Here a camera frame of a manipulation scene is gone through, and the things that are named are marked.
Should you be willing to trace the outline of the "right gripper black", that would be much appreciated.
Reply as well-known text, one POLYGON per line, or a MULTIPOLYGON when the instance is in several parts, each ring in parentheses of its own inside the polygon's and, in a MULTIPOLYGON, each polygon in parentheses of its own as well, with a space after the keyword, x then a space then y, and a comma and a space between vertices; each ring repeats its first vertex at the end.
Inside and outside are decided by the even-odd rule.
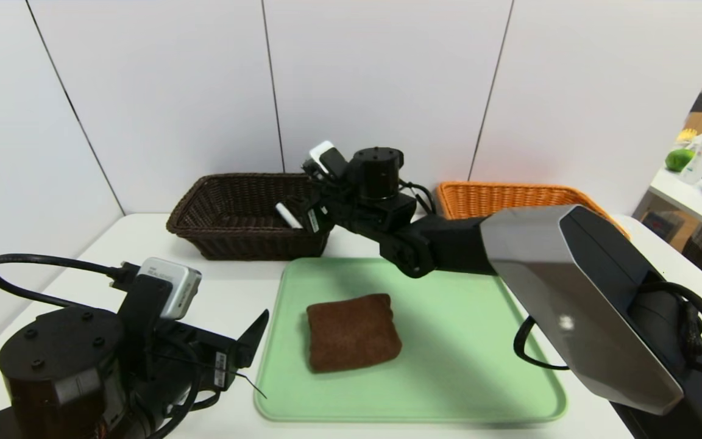
POLYGON ((329 233, 349 216, 349 205, 334 197, 290 195, 284 200, 284 208, 290 227, 306 228, 313 234, 329 233))

